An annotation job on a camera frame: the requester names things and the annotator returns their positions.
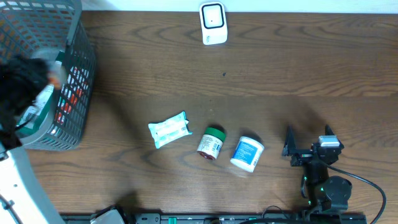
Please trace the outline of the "orange white small packet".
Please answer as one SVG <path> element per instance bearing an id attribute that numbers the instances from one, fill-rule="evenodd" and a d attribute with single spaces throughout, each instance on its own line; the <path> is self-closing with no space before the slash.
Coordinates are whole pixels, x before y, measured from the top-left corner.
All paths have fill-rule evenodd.
<path id="1" fill-rule="evenodd" d="M 62 76 L 59 73 L 50 72 L 47 74 L 48 84 L 52 85 L 56 90 L 60 90 L 63 86 Z"/>

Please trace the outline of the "white blue label tub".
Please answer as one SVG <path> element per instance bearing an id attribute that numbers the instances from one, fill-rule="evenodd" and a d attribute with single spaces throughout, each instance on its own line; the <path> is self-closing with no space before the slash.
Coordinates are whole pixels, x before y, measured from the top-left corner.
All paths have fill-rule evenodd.
<path id="1" fill-rule="evenodd" d="M 260 142 L 241 136 L 230 162 L 246 172 L 253 173 L 264 149 Z"/>

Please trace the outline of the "green lid white jar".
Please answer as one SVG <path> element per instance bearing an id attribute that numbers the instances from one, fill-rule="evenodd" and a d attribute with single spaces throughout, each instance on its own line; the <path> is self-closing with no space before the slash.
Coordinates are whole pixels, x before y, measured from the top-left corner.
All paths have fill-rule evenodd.
<path id="1" fill-rule="evenodd" d="M 206 128 L 197 148 L 197 153 L 205 159 L 216 160 L 225 139 L 226 135 L 223 131 L 211 127 Z"/>

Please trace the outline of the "teal white wipes packet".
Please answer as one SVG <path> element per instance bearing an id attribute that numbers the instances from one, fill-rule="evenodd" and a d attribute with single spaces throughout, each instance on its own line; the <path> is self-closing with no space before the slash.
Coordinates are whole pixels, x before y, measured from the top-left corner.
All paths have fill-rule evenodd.
<path id="1" fill-rule="evenodd" d="M 152 138 L 154 139 L 155 147 L 160 149 L 162 146 L 174 140 L 191 135 L 192 132 L 189 131 L 187 127 L 188 123 L 189 120 L 186 117 L 185 111 L 182 111 L 161 123 L 149 123 L 148 128 Z"/>

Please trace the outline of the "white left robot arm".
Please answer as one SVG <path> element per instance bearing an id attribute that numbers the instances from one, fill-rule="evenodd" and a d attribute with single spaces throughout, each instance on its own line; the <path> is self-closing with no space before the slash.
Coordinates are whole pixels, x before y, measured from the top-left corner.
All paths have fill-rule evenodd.
<path id="1" fill-rule="evenodd" d="M 1 223 L 125 223 L 117 207 L 92 215 L 59 214 L 35 177 L 17 119 L 47 85 L 59 83 L 41 58 L 16 56 L 1 64 Z"/>

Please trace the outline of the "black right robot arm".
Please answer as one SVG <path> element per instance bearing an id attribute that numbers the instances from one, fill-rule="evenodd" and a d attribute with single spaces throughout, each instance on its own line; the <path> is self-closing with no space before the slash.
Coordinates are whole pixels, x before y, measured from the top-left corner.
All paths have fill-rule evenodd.
<path id="1" fill-rule="evenodd" d="M 348 209 L 352 183 L 345 178 L 328 173 L 328 166 L 338 160 L 344 145 L 329 126 L 308 149 L 296 147 L 294 133 L 287 128 L 282 155 L 291 158 L 292 167 L 302 167 L 301 194 L 308 199 L 309 209 L 304 215 L 341 213 Z"/>

